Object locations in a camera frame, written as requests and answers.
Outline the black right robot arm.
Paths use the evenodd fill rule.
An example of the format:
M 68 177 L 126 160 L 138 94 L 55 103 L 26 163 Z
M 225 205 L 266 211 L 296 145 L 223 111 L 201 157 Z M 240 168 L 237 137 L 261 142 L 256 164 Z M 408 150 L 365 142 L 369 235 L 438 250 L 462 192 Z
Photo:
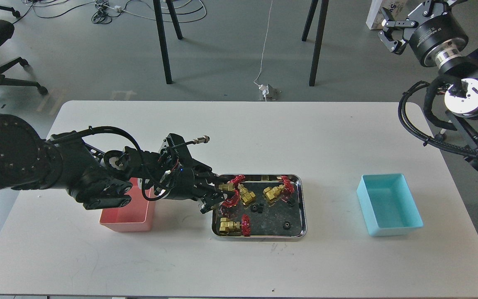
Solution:
M 391 53 L 400 55 L 409 45 L 421 66 L 439 68 L 431 83 L 418 81 L 404 92 L 398 106 L 402 126 L 424 145 L 463 156 L 478 172 L 478 132 L 467 122 L 478 120 L 478 49 L 462 54 L 468 36 L 451 13 L 457 4 L 458 0 L 425 0 L 404 20 L 395 20 L 388 8 L 379 6 L 383 28 L 378 36 Z M 458 131 L 466 146 L 447 143 L 444 133 L 427 135 L 409 121 L 407 101 L 423 88 L 426 119 L 443 131 Z

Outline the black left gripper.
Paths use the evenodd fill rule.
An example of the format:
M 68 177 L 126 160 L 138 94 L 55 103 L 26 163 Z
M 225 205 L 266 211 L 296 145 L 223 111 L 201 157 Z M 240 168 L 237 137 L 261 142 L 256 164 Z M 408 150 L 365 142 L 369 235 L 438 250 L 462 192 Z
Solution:
M 162 148 L 162 165 L 165 167 L 161 177 L 161 187 L 154 186 L 154 195 L 161 199 L 193 199 L 200 201 L 200 212 L 205 214 L 226 199 L 224 192 L 215 187 L 225 185 L 235 187 L 232 178 L 212 172 L 210 166 L 195 160 L 188 145 L 209 142 L 207 135 L 186 141 L 178 134 L 169 134 Z

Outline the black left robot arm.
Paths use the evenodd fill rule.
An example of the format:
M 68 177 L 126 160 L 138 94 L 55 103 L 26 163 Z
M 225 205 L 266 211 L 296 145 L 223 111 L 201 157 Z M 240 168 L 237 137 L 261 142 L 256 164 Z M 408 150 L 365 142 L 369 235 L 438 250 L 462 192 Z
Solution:
M 0 190 L 65 189 L 85 209 L 96 210 L 127 206 L 130 179 L 138 178 L 146 200 L 191 199 L 206 213 L 234 195 L 219 188 L 226 178 L 188 150 L 207 142 L 208 136 L 185 141 L 169 134 L 159 152 L 149 152 L 112 126 L 42 139 L 25 120 L 0 114 Z

